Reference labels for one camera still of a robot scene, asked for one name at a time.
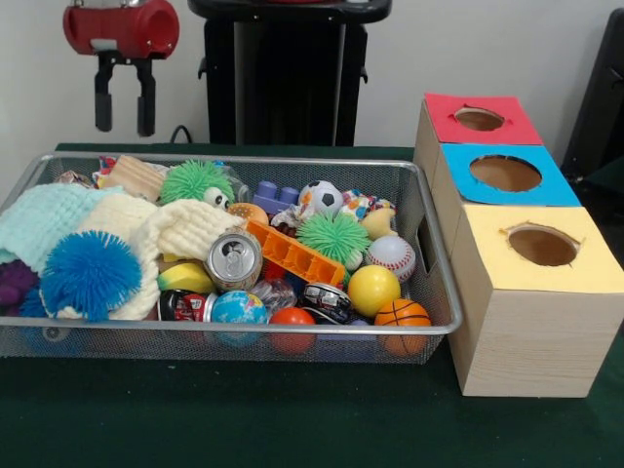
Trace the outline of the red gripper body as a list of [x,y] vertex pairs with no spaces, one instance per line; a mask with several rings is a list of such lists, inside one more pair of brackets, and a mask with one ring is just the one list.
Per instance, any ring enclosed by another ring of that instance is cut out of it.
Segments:
[[62,27],[70,47],[86,56],[165,59],[179,39],[179,19],[168,1],[72,1]]

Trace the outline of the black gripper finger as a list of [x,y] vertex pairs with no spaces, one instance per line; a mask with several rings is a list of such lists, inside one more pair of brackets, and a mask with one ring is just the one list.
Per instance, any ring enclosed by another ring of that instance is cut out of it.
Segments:
[[112,129],[112,98],[109,82],[113,75],[113,54],[101,53],[98,58],[98,70],[95,76],[95,117],[96,127],[102,132]]
[[140,83],[140,96],[137,99],[137,133],[141,137],[151,137],[155,132],[156,96],[151,59],[136,61],[136,76]]

